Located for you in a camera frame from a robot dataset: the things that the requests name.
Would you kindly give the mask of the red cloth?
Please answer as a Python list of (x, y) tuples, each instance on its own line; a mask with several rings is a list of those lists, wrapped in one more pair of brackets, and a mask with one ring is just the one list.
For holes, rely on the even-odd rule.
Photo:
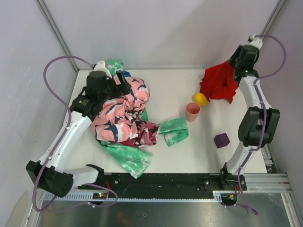
[(231, 104), (238, 88), (233, 75), (234, 67), (228, 61), (207, 68), (200, 82), (200, 92), (207, 101), (224, 99)]

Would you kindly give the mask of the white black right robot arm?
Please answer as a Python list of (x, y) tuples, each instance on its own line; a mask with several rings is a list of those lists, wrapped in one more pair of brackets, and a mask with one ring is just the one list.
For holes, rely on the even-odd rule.
[(241, 174), (250, 157), (273, 140), (280, 111), (273, 109), (266, 100), (260, 77), (254, 65), (259, 57), (259, 48), (251, 44), (240, 45), (229, 60), (234, 67), (233, 80), (242, 92), (248, 107), (238, 129), (239, 144), (220, 170), (220, 184), (224, 190), (242, 186)]

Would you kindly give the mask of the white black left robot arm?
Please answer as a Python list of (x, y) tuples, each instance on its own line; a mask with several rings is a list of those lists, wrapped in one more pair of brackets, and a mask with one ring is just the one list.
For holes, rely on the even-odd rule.
[(57, 197), (66, 196), (72, 188), (98, 182), (104, 170), (93, 164), (66, 169), (75, 145), (110, 99), (127, 95), (131, 85), (123, 72), (117, 71), (119, 82), (105, 72), (93, 70), (86, 78), (86, 86), (68, 106), (68, 120), (46, 153), (36, 162), (29, 161), (26, 171), (32, 182)]

